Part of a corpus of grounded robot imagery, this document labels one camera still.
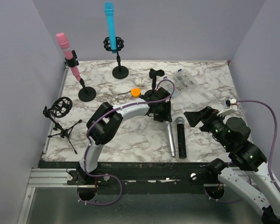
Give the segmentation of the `black round base clip stand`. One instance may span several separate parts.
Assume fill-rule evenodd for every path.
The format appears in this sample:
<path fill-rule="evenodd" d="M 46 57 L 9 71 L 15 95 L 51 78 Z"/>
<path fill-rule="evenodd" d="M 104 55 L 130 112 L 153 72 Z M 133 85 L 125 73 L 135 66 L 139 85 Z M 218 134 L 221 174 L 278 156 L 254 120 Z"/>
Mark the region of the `black round base clip stand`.
<path fill-rule="evenodd" d="M 150 77 L 150 79 L 152 79 L 152 85 L 151 85 L 152 88 L 145 92 L 144 95 L 146 97 L 151 96 L 155 92 L 157 77 L 163 77 L 164 75 L 165 75 L 165 72 L 163 70 L 150 69 L 149 77 Z"/>

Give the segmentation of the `black speckled microphone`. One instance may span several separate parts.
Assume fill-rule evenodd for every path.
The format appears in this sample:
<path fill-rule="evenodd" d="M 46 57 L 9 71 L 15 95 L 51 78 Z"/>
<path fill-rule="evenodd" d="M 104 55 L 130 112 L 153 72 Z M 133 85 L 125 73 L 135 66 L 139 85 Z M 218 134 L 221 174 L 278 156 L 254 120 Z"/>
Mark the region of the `black speckled microphone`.
<path fill-rule="evenodd" d="M 178 141 L 178 153 L 180 159 L 187 158 L 187 150 L 186 150 L 186 140 L 185 140 L 185 130 L 184 123 L 185 120 L 183 117 L 177 117 L 175 119 L 176 127 L 177 127 L 177 141 Z"/>

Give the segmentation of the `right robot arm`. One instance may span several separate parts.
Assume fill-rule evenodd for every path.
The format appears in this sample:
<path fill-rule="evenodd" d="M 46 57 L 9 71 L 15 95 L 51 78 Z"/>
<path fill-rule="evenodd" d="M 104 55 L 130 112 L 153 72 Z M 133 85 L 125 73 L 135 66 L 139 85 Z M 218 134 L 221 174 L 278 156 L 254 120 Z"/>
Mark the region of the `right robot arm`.
<path fill-rule="evenodd" d="M 202 132 L 211 133 L 229 154 L 231 162 L 250 177 L 257 188 L 241 179 L 234 170 L 220 159 L 215 159 L 207 165 L 206 179 L 229 186 L 261 216 L 264 224 L 280 224 L 280 185 L 269 171 L 268 160 L 262 151 L 248 138 L 250 128 L 242 118 L 224 118 L 238 109 L 232 100 L 230 107 L 218 111 L 205 107 L 198 112 L 184 112 L 189 125 L 195 127 L 199 122 Z"/>

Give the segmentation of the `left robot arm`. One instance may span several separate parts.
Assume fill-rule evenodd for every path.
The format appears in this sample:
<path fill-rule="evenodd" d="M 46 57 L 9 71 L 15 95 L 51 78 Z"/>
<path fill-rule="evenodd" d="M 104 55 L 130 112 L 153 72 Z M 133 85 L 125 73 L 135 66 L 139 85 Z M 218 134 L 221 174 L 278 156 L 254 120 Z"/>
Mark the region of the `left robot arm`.
<path fill-rule="evenodd" d="M 123 105 L 112 106 L 104 102 L 88 120 L 86 137 L 89 140 L 84 156 L 80 161 L 78 179 L 83 184 L 94 180 L 93 171 L 98 166 L 98 158 L 105 144 L 110 142 L 121 123 L 138 116 L 152 116 L 157 122 L 171 122 L 171 94 L 160 87 L 150 95 Z"/>

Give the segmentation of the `silver microphone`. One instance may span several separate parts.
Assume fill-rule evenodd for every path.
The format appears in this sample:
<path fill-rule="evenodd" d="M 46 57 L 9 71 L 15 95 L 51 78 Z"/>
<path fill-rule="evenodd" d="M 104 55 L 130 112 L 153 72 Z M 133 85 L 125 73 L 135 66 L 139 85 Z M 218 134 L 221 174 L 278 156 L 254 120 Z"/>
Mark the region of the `silver microphone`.
<path fill-rule="evenodd" d="M 166 121 L 165 125 L 166 125 L 166 130 L 167 130 L 168 146 L 170 149 L 170 153 L 171 153 L 172 157 L 175 157 L 176 152 L 175 152 L 175 144 L 174 144 L 171 122 Z"/>

